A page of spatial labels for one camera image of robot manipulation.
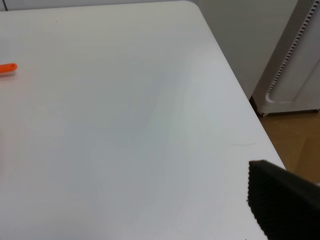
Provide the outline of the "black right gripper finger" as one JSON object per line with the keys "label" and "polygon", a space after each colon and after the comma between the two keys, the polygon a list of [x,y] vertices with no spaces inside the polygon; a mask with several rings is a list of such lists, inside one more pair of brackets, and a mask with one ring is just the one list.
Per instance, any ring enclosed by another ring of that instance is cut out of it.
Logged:
{"label": "black right gripper finger", "polygon": [[269,240],[320,238],[320,187],[275,164],[249,162],[247,203]]}

